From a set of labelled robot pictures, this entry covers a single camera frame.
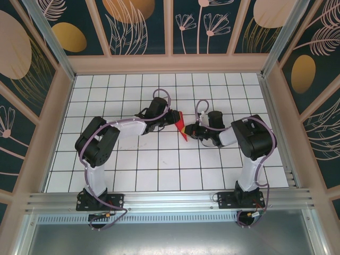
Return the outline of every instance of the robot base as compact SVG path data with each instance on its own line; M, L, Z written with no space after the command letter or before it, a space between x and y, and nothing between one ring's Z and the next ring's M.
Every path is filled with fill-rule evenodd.
M124 194L108 194L107 189L99 196L102 201L113 206L123 208ZM98 202L86 189L83 189L83 194L77 196L76 211L110 211L114 210L109 206Z

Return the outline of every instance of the black mounting plate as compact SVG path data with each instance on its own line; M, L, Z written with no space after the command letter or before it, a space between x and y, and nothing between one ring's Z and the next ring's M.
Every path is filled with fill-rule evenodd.
M240 205L235 197L233 191L231 192L218 192L214 196L214 200L218 200L219 209L241 209L241 208L256 208L256 203L252 200L254 199L260 206L265 207L264 195L261 191L258 191L251 200L243 201Z
M113 206L121 207L124 206L124 194L107 194L106 203L111 203ZM100 204L98 207L97 203L88 203L88 196L86 194L78 195L76 203L76 211L110 211L110 207Z

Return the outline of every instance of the metal floor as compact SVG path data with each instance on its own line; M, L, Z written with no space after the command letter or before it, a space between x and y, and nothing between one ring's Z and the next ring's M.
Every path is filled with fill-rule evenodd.
M30 255L311 255L301 211L269 211L251 229L235 222L37 225Z

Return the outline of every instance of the red object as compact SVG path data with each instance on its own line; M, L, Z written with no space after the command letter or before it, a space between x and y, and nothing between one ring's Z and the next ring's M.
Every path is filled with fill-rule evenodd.
M177 123L175 123L175 125L176 125L177 129L180 131L180 133L182 134L182 136L184 137L184 139L186 141L188 141L188 139L186 137L186 134L182 133L182 130L185 127L184 126L183 113L182 112L180 112L180 116L181 116L181 119Z

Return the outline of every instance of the white grid mat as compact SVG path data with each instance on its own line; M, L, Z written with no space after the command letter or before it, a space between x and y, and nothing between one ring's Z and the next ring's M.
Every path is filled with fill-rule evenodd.
M194 123L197 101L207 99L210 111L224 114L225 126L253 114L270 126L255 73L77 76L45 191L82 190L84 170L74 148L80 133L95 116L133 116L150 105L157 88L169 92L171 109L183 112L185 125ZM189 137L185 142L175 125L120 140L105 164L108 190L117 192L233 189L241 170L238 146L207 148ZM277 149L265 162L265 174L271 188L288 187Z

